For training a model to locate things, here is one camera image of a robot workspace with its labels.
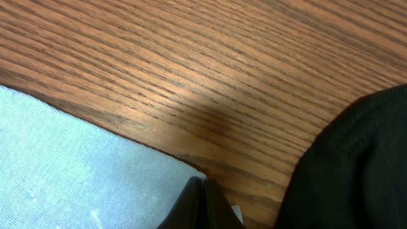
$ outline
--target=wooden surface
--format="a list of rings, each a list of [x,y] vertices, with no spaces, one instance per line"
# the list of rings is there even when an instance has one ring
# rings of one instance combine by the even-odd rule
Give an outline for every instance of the wooden surface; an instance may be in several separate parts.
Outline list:
[[[357,98],[407,82],[405,0],[1,0],[0,84],[211,174],[269,228]]]

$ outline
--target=light blue cloth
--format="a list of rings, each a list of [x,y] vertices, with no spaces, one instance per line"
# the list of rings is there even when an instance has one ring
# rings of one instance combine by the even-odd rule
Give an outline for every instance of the light blue cloth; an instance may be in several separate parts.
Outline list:
[[[156,228],[191,176],[205,178],[0,86],[0,228]]]

